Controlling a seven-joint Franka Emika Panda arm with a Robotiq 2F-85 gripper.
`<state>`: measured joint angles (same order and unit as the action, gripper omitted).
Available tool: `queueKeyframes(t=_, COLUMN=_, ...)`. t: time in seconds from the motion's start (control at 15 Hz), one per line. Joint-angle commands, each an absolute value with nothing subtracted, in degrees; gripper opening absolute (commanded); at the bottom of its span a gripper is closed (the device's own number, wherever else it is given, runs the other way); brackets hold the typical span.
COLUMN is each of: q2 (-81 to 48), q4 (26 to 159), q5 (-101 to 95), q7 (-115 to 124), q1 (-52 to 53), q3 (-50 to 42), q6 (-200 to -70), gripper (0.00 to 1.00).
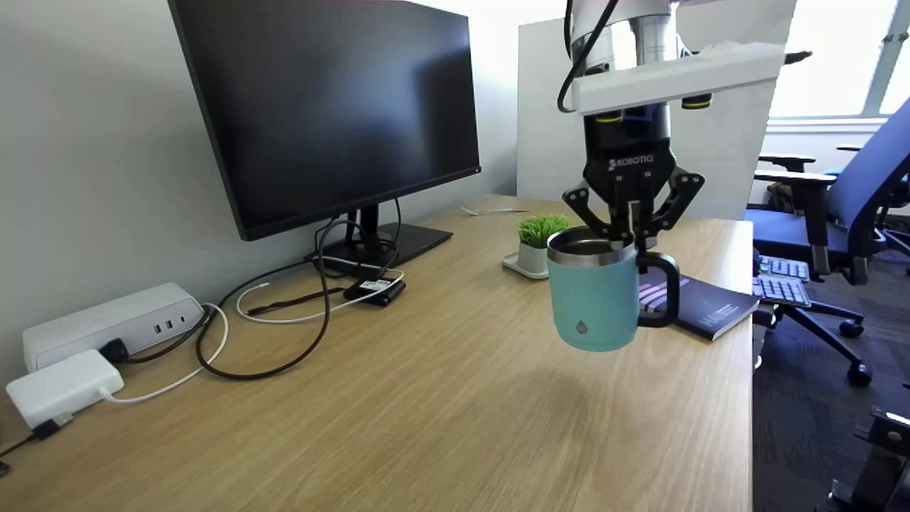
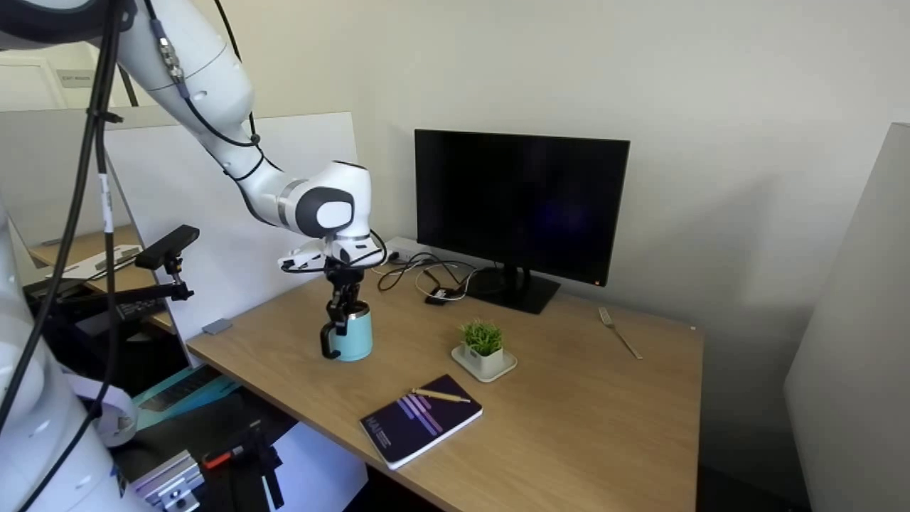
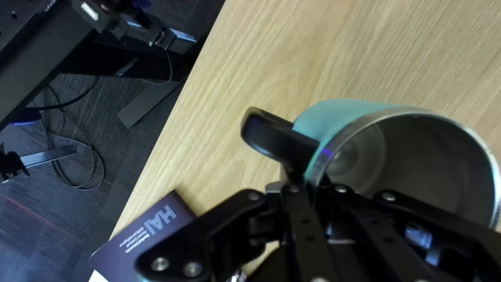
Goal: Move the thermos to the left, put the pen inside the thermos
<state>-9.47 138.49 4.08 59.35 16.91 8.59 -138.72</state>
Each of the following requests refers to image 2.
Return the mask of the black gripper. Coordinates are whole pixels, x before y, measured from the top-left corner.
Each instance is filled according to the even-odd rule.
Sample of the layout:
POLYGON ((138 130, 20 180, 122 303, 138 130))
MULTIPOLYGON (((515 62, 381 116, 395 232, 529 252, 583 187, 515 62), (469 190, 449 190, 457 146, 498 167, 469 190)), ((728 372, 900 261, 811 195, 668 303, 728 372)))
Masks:
POLYGON ((329 255, 324 261, 324 275, 331 284, 331 295, 326 302, 326 318, 329 318, 329 323, 339 323, 341 312, 350 315, 360 308, 357 288, 364 282, 364 271, 346 259, 329 255))

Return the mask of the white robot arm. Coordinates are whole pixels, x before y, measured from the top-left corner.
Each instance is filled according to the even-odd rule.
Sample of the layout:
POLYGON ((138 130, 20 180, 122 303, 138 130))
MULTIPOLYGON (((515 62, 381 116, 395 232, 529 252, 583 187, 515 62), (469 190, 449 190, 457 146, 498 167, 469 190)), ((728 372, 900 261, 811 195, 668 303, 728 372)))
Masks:
POLYGON ((94 42, 203 148, 252 218, 307 237, 284 274, 377 264, 368 174, 331 163, 309 180, 280 170, 252 130, 252 87, 189 0, 0 0, 6 47, 94 42))

